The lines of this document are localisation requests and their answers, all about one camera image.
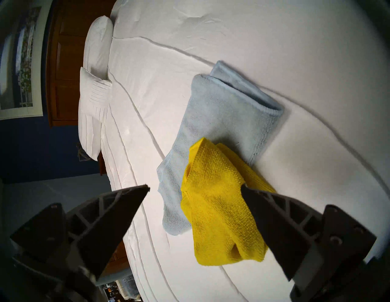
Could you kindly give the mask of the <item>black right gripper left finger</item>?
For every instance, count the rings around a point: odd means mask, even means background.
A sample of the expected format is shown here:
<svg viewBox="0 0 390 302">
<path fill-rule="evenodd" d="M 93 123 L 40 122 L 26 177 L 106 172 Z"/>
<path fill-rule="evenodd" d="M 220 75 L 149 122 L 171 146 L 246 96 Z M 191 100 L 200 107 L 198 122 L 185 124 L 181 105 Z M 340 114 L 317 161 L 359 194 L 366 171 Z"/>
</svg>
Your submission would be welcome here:
<svg viewBox="0 0 390 302">
<path fill-rule="evenodd" d="M 68 213 L 50 204 L 11 235 L 13 260 L 52 280 L 80 268 L 98 279 L 149 191 L 141 185 L 100 194 Z"/>
</svg>

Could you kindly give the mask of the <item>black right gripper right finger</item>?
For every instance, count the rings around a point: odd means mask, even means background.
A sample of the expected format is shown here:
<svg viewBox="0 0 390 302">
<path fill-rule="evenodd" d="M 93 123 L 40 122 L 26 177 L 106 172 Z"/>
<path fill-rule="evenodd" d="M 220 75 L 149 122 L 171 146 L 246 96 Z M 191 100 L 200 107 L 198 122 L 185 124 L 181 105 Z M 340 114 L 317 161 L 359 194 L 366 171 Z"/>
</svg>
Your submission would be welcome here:
<svg viewBox="0 0 390 302">
<path fill-rule="evenodd" d="M 376 236 L 335 205 L 321 214 L 277 193 L 241 186 L 259 233 L 286 278 L 292 302 L 365 302 L 370 293 L 364 258 Z"/>
</svg>

